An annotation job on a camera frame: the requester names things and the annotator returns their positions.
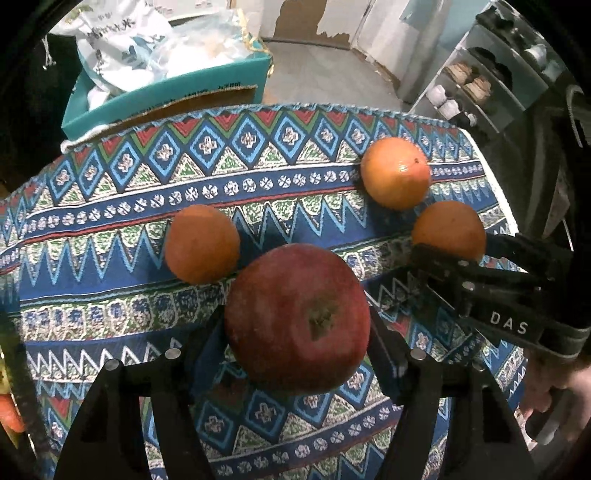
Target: red apple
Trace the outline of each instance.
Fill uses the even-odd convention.
[[[230,346],[251,381],[290,394],[347,381],[367,350],[369,321],[347,263],[306,244],[271,250],[242,270],[225,310]]]

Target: gold ribbon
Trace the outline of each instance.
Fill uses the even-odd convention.
[[[267,71],[267,78],[269,78],[271,75],[273,75],[273,72],[275,71],[275,61],[273,60],[273,54],[271,53],[271,50],[269,50],[269,48],[265,45],[261,38],[254,37],[248,31],[248,22],[246,20],[244,12],[242,11],[242,8],[236,9],[236,14],[238,15],[238,22],[240,28],[242,29],[242,41],[244,42],[248,50],[266,53],[271,58],[271,64],[269,65],[269,70]]]

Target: black handle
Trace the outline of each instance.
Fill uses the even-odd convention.
[[[569,389],[561,390],[553,387],[550,389],[550,395],[552,396],[550,408],[543,413],[534,410],[525,423],[527,435],[542,445],[547,445],[554,439],[554,434],[560,427],[560,422],[573,399],[573,393]]]

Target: metal bolt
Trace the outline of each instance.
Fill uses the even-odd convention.
[[[119,360],[117,360],[116,358],[112,358],[111,360],[105,362],[105,368],[110,372],[115,370],[118,366]]]
[[[474,360],[472,362],[472,366],[479,372],[486,370],[486,366],[480,360]]]
[[[169,360],[174,360],[175,358],[181,356],[181,350],[178,348],[169,348],[164,352],[164,356]]]
[[[420,348],[413,348],[412,350],[410,350],[410,356],[413,357],[415,360],[425,360],[427,358],[427,354],[425,353],[425,350],[422,350]]]

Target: shoe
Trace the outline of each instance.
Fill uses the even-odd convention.
[[[470,127],[476,125],[477,119],[476,115],[473,113],[460,112],[451,118],[449,122],[457,127],[463,128],[464,130],[468,130]]]
[[[479,76],[462,88],[477,105],[482,105],[491,96],[491,83],[483,76]]]
[[[468,52],[482,63],[496,78],[509,89],[513,90],[513,75],[509,68],[502,63],[497,63],[494,54],[482,47],[471,47]]]
[[[548,51],[541,43],[526,49],[522,56],[530,65],[540,70],[544,70],[548,65]]]
[[[503,18],[496,7],[490,7],[486,12],[478,14],[476,21],[514,50],[521,52],[526,48],[525,39],[517,30],[513,20]]]
[[[447,94],[445,88],[442,85],[435,85],[431,90],[427,92],[427,99],[433,104],[435,107],[441,107],[450,95]]]
[[[542,75],[546,80],[554,83],[562,72],[564,72],[564,67],[556,60],[550,60],[548,66],[542,72]]]
[[[450,98],[441,107],[439,107],[439,113],[445,120],[451,120],[456,115],[459,115],[462,111],[462,105],[456,99]]]
[[[465,61],[448,65],[443,71],[458,85],[464,85],[466,82],[471,81],[474,75],[478,75],[478,70],[470,67]]]

